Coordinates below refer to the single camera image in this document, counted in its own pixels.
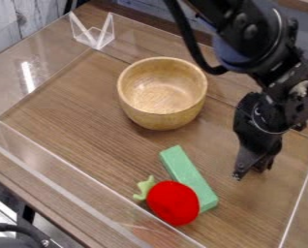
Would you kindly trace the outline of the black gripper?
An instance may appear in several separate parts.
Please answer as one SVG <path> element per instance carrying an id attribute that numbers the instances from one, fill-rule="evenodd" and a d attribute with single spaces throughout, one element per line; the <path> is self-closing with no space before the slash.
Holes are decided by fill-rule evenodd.
<path id="1" fill-rule="evenodd" d="M 236 108 L 233 131 L 240 141 L 233 178 L 241 180 L 249 171 L 263 172 L 272 168 L 282 148 L 284 114 L 265 94 L 251 92 L 243 97 Z"/>

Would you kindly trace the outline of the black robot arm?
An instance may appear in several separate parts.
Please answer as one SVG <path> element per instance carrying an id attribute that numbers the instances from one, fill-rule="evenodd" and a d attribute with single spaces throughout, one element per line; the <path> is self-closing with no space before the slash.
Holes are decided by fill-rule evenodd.
<path id="1" fill-rule="evenodd" d="M 308 60 L 296 45 L 298 23 L 268 0 L 183 0 L 213 33 L 220 64 L 204 60 L 177 0 L 164 0 L 197 65 L 212 75 L 248 75 L 261 90 L 248 93 L 236 107 L 233 130 L 240 141 L 233 178 L 268 170 L 288 130 L 308 121 Z"/>

